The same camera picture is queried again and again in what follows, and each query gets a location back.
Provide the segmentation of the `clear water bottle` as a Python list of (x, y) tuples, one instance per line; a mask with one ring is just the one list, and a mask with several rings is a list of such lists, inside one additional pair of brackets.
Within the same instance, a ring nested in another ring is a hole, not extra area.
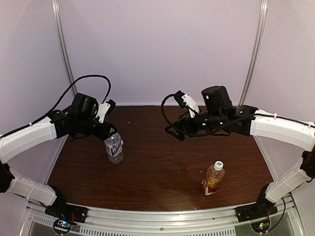
[(116, 133), (104, 141), (108, 158), (113, 164), (119, 164), (124, 158), (121, 140), (120, 134)]

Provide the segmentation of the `white tea bottle cap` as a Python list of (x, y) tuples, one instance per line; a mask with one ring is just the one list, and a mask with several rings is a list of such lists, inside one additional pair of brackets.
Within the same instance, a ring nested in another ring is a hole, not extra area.
[(222, 161), (216, 161), (215, 163), (214, 163), (214, 169), (216, 170), (216, 171), (221, 171), (222, 169), (223, 169), (223, 162)]

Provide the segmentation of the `amber tea bottle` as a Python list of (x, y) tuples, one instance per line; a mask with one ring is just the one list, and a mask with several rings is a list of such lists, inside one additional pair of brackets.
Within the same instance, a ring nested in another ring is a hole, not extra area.
[(209, 196), (217, 193), (224, 175), (224, 168), (221, 171), (216, 171), (214, 169), (214, 164), (209, 166), (206, 172), (206, 176), (201, 182), (201, 188), (204, 195)]

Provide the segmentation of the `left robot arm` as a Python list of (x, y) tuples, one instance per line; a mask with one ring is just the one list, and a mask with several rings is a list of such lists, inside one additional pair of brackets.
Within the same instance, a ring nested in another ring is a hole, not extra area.
[(38, 121), (1, 135), (0, 191), (38, 201), (59, 218), (67, 218), (71, 208), (58, 188), (17, 173), (8, 161), (34, 146), (64, 136), (76, 139), (78, 134), (82, 134), (105, 141), (117, 132), (115, 126), (105, 119), (115, 106), (113, 100), (98, 104), (95, 98), (78, 93), (66, 109), (49, 111)]

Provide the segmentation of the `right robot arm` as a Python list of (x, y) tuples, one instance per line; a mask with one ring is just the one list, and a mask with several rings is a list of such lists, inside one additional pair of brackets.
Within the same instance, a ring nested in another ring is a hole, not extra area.
[[(167, 95), (161, 103), (161, 113), (168, 126), (166, 133), (180, 141), (185, 137), (244, 136), (265, 137), (288, 143), (303, 149), (302, 160), (288, 170), (283, 177), (266, 185), (252, 206), (257, 217), (264, 216), (284, 195), (310, 182), (315, 177), (315, 124), (268, 113), (257, 107), (233, 106), (224, 86), (204, 89), (202, 97), (206, 111), (202, 112), (192, 97), (177, 91)], [(171, 122), (164, 110), (169, 98), (187, 111)]]

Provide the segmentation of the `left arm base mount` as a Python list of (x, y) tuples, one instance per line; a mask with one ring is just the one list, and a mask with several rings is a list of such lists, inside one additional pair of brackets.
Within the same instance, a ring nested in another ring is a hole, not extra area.
[(45, 213), (69, 222), (85, 223), (88, 209), (68, 204), (66, 196), (57, 187), (53, 185), (50, 187), (55, 191), (57, 198), (51, 206), (45, 206)]

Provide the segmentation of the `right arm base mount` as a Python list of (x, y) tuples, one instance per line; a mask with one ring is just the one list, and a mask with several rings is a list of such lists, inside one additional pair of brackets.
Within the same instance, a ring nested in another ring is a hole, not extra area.
[(266, 198), (267, 187), (268, 185), (265, 185), (261, 189), (255, 203), (235, 208), (238, 222), (252, 221), (278, 212), (275, 203)]

